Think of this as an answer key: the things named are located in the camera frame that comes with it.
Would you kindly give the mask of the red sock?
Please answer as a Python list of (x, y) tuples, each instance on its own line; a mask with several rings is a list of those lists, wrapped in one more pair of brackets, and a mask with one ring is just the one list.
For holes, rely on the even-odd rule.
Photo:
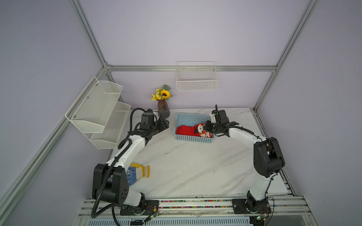
[(176, 134), (194, 136), (194, 137), (205, 137), (212, 138), (213, 135), (205, 130), (205, 123), (196, 124), (194, 126), (182, 125), (176, 129)]

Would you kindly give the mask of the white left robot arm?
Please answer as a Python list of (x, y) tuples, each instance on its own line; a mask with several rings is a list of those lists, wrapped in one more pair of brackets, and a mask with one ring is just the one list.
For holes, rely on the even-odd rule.
[(92, 198), (95, 203), (90, 217), (96, 218), (108, 209), (115, 215), (115, 207), (137, 211), (146, 209), (145, 195), (130, 190), (127, 171), (136, 155), (156, 134), (169, 128), (164, 114), (151, 109), (136, 108), (130, 116), (130, 130), (117, 149), (118, 153), (105, 164), (98, 164), (93, 172)]

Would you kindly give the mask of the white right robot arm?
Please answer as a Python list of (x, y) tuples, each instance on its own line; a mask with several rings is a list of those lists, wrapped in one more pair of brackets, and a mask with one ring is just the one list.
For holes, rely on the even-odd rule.
[(268, 191), (274, 177), (285, 166), (285, 160), (274, 137), (261, 137), (249, 129), (229, 121), (224, 110), (212, 111), (211, 120), (206, 122), (205, 130), (215, 135), (223, 135), (240, 141), (253, 149), (253, 166), (257, 174), (247, 193), (245, 206), (247, 212), (255, 213), (268, 204)]

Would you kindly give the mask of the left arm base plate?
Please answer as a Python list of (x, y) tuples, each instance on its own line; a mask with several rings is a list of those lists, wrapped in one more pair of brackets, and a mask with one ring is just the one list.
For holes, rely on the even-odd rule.
[(149, 216), (159, 209), (159, 200), (141, 200), (139, 206), (123, 205), (119, 211), (121, 216)]

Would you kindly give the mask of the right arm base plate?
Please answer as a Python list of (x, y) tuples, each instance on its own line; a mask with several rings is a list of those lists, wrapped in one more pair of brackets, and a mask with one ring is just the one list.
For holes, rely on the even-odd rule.
[(234, 214), (266, 214), (272, 213), (267, 198), (260, 201), (255, 200), (252, 196), (244, 199), (232, 199)]

